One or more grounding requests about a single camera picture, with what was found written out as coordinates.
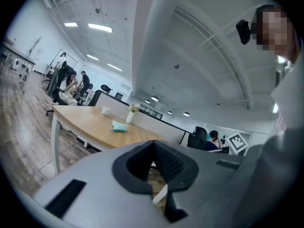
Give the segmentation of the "black framed glass partition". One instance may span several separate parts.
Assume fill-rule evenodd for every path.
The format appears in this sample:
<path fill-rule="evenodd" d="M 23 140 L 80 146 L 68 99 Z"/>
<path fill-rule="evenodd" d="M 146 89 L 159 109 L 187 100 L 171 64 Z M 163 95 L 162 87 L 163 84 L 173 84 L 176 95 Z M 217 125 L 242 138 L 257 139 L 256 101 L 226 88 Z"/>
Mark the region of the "black framed glass partition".
<path fill-rule="evenodd" d="M 163 114 L 158 113 L 157 111 L 150 109 L 142 104 L 140 104 L 140 112 L 143 112 L 143 113 L 145 113 L 153 118 L 159 119 L 159 120 L 161 120 L 163 117 Z"/>

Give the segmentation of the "black coat rack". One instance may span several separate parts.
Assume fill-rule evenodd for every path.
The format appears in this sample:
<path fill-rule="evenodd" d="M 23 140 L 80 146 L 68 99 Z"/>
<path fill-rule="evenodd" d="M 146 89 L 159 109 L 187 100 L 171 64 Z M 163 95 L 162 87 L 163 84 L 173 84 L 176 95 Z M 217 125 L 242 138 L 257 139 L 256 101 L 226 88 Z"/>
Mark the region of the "black coat rack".
<path fill-rule="evenodd" d="M 36 47 L 36 45 L 42 40 L 42 36 L 39 36 L 35 42 L 33 43 L 33 45 L 31 46 L 31 48 L 28 51 L 28 56 L 31 55 L 32 51 L 34 50 L 34 48 Z"/>

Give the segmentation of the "grey long counter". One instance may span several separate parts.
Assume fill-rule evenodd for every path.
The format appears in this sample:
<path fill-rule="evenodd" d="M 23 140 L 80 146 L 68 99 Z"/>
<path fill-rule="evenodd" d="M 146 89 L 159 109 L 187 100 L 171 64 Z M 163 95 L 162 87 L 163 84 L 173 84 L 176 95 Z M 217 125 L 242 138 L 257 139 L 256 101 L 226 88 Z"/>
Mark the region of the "grey long counter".
<path fill-rule="evenodd" d="M 23 71 L 20 83 L 23 83 L 22 86 L 22 92 L 25 93 L 28 87 L 29 78 L 31 76 L 31 72 L 33 69 L 33 66 L 35 65 L 35 62 L 30 57 L 26 56 L 25 54 L 21 53 L 17 49 L 15 49 L 13 46 L 11 46 L 8 42 L 2 41 L 0 44 L 0 53 L 7 51 L 9 54 L 12 54 L 13 56 L 18 57 L 19 59 L 23 60 L 25 63 L 27 63 L 28 67 L 28 74 L 27 74 L 27 80 L 23 82 L 23 78 L 26 75 L 26 70 Z"/>

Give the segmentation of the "person's white printed t-shirt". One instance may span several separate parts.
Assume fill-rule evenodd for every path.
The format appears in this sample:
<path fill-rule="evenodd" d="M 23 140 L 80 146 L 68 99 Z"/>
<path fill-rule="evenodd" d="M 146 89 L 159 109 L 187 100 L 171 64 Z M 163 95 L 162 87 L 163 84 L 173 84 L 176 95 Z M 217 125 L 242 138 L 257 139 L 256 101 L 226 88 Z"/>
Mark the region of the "person's white printed t-shirt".
<path fill-rule="evenodd" d="M 304 61 L 293 65 L 271 96 L 286 127 L 304 127 Z"/>

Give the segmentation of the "wooden table with white legs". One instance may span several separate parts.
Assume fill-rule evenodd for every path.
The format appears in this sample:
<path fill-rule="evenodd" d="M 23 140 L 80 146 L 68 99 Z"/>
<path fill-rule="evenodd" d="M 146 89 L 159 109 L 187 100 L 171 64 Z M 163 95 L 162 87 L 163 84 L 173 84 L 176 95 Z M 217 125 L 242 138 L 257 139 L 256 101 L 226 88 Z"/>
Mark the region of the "wooden table with white legs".
<path fill-rule="evenodd" d="M 96 106 L 100 108 L 109 108 L 110 114 L 122 119 L 123 122 L 125 122 L 128 114 L 130 113 L 129 105 L 117 100 L 105 92 L 102 92 L 99 96 Z M 170 143 L 179 144 L 184 147 L 187 146 L 190 133 L 172 124 L 153 118 L 140 111 L 134 113 L 131 123 L 158 134 Z"/>

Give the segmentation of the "person's right forearm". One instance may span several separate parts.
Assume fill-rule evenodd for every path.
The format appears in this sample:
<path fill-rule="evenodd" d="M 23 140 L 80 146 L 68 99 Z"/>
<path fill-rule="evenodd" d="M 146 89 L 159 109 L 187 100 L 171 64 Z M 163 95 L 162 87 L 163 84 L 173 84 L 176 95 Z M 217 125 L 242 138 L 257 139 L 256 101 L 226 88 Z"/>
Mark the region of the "person's right forearm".
<path fill-rule="evenodd" d="M 249 186 L 233 215 L 233 228 L 249 228 L 281 205 L 304 166 L 304 127 L 288 129 L 263 145 Z"/>

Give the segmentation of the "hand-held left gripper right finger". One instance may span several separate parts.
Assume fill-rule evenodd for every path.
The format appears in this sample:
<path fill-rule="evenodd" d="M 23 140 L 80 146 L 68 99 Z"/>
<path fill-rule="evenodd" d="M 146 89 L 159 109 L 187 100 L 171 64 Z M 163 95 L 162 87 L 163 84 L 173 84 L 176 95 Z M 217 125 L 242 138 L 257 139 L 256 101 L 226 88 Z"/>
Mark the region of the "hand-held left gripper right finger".
<path fill-rule="evenodd" d="M 165 216 L 154 219 L 153 228 L 237 228 L 237 174 L 244 157 L 161 141 L 153 142 L 153 150 L 168 184 Z"/>

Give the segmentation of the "white round-door appliance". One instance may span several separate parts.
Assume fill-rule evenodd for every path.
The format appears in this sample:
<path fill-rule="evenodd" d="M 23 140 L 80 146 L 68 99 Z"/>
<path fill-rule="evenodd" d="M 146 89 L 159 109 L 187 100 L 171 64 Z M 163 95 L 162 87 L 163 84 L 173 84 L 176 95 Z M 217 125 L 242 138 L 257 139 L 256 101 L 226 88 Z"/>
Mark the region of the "white round-door appliance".
<path fill-rule="evenodd" d="M 14 71 L 18 71 L 22 67 L 22 63 L 18 58 L 15 58 L 11 63 L 11 69 Z"/>

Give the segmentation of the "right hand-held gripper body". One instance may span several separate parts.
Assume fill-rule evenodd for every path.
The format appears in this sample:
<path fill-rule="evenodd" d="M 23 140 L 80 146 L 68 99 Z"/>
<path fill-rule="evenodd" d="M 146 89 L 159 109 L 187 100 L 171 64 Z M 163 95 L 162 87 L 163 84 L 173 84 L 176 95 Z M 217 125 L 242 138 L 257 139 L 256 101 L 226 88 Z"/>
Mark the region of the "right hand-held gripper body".
<path fill-rule="evenodd" d="M 238 132 L 228 136 L 226 142 L 229 146 L 229 155 L 243 155 L 248 147 L 248 143 Z"/>

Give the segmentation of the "black garment rack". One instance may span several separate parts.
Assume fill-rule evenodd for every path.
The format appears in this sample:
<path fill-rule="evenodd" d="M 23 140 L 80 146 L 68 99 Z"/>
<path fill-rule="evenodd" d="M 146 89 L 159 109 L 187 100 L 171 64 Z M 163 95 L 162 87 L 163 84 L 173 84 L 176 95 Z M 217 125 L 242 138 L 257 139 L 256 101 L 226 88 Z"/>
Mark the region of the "black garment rack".
<path fill-rule="evenodd" d="M 77 64 L 77 60 L 75 60 L 73 57 L 71 57 L 67 52 L 65 52 L 64 50 L 60 49 L 56 56 L 51 60 L 51 62 L 49 64 L 47 64 L 46 70 L 43 73 L 43 80 L 41 83 L 45 83 L 45 82 L 49 82 L 52 78 L 52 75 L 55 71 L 55 66 L 57 64 L 57 62 L 60 60 L 61 55 L 65 53 L 66 56 L 66 63 L 67 65 L 71 66 L 72 69 L 75 68 L 76 64 Z"/>

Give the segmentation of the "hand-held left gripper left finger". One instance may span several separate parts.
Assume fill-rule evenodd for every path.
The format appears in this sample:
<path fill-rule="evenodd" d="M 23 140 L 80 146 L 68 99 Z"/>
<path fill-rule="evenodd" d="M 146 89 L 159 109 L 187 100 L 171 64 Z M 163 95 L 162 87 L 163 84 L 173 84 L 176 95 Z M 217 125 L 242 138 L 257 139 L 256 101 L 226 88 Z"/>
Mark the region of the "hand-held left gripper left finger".
<path fill-rule="evenodd" d="M 63 221 L 81 228 L 165 228 L 166 218 L 152 196 L 130 193 L 114 178 L 117 157 L 136 144 L 88 155 L 44 184 L 34 200 L 45 207 L 70 181 L 86 183 L 63 216 Z"/>

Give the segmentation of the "light blue cloth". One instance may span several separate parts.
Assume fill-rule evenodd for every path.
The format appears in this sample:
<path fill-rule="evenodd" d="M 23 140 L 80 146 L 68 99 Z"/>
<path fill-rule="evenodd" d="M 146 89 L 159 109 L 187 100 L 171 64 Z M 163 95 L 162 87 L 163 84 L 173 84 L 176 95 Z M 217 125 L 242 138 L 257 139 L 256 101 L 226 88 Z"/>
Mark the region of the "light blue cloth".
<path fill-rule="evenodd" d="M 128 125 L 112 120 L 112 131 L 113 132 L 127 132 Z"/>

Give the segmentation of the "group of ceiling light panels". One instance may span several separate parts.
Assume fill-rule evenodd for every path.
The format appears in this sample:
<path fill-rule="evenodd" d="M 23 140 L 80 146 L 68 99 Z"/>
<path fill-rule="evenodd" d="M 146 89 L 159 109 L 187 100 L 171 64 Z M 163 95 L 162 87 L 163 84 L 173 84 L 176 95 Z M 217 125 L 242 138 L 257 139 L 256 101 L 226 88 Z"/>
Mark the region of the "group of ceiling light panels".
<path fill-rule="evenodd" d="M 63 30 L 80 53 L 84 64 L 118 74 L 128 71 L 132 46 L 128 29 L 69 21 L 63 23 Z"/>

